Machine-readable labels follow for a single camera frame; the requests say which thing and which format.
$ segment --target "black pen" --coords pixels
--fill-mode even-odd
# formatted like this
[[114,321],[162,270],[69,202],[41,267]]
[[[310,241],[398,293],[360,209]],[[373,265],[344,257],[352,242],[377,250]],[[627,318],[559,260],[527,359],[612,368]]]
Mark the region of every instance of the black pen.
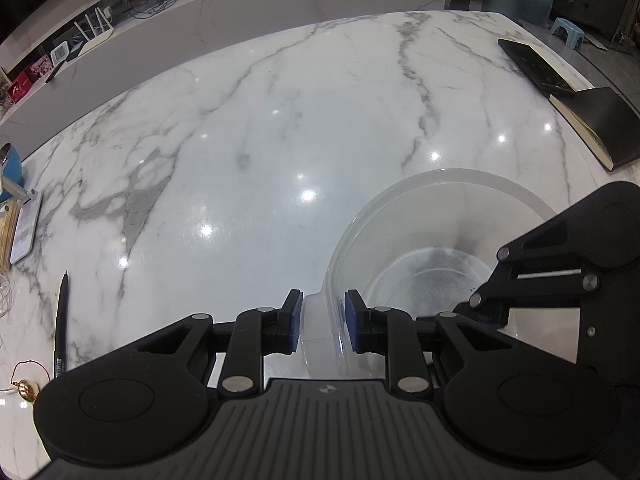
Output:
[[66,372],[66,309],[69,303],[69,276],[65,271],[60,283],[58,312],[56,314],[56,339],[53,350],[53,377]]

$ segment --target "black notebook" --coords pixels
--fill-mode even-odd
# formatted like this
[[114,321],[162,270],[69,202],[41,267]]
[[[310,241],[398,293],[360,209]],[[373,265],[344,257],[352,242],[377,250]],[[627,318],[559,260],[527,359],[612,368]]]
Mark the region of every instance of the black notebook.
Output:
[[589,88],[549,97],[609,171],[640,157],[640,118],[611,88]]

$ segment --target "red string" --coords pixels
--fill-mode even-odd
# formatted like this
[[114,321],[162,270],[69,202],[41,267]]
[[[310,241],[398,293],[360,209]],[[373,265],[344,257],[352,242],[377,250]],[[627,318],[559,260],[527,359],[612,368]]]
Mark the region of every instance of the red string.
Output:
[[37,362],[37,361],[34,361],[34,360],[32,360],[32,359],[27,359],[26,361],[19,361],[19,362],[14,366],[14,371],[13,371],[13,373],[11,374],[11,379],[9,380],[9,382],[10,382],[11,384],[13,384],[13,385],[15,386],[15,383],[14,383],[14,375],[15,375],[15,371],[16,371],[16,369],[18,368],[18,366],[23,365],[23,364],[25,364],[25,363],[36,363],[40,368],[42,368],[42,369],[44,370],[44,373],[46,373],[46,375],[47,375],[47,379],[49,380],[49,382],[51,382],[51,376],[49,375],[49,372],[47,372],[47,369],[46,369],[44,366],[42,366],[42,365],[41,365],[39,362]]

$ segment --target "gold ball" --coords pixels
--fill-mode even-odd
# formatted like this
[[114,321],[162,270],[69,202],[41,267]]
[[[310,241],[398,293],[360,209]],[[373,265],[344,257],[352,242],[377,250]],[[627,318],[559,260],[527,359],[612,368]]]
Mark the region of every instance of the gold ball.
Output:
[[18,393],[28,403],[33,404],[40,393],[40,387],[36,381],[23,379],[16,384]]

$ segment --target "white marble tabletop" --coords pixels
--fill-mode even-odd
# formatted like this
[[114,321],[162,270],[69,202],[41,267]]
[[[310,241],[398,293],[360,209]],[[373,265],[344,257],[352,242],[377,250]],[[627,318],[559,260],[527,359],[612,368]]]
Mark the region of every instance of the white marble tabletop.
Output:
[[[351,219],[412,174],[489,171],[556,211],[637,182],[636,166],[600,167],[500,37],[541,44],[480,12],[296,28],[187,62],[69,126],[25,163],[44,202],[34,251],[10,274],[0,388],[18,360],[51,370],[65,270],[75,367],[193,312],[226,321],[290,288],[317,292]],[[25,376],[46,382],[35,365]],[[48,458],[31,407],[3,399],[0,464],[28,478]]]

